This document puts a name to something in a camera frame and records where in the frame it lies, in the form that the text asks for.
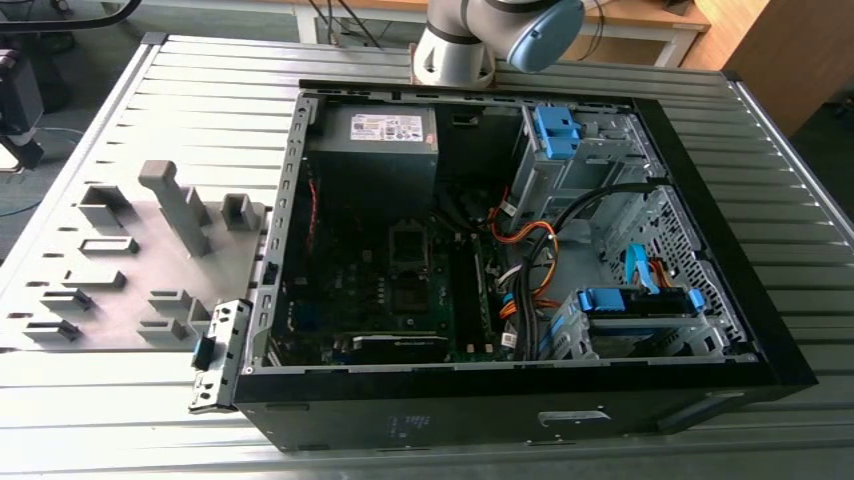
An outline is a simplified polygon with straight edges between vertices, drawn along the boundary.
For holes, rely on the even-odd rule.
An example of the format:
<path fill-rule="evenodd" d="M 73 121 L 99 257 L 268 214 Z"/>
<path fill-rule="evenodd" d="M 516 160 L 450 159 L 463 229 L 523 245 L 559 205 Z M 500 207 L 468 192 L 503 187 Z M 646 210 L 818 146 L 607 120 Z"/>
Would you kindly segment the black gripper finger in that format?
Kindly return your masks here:
<path fill-rule="evenodd" d="M 44 150 L 29 134 L 4 136 L 4 168 L 36 169 Z"/>

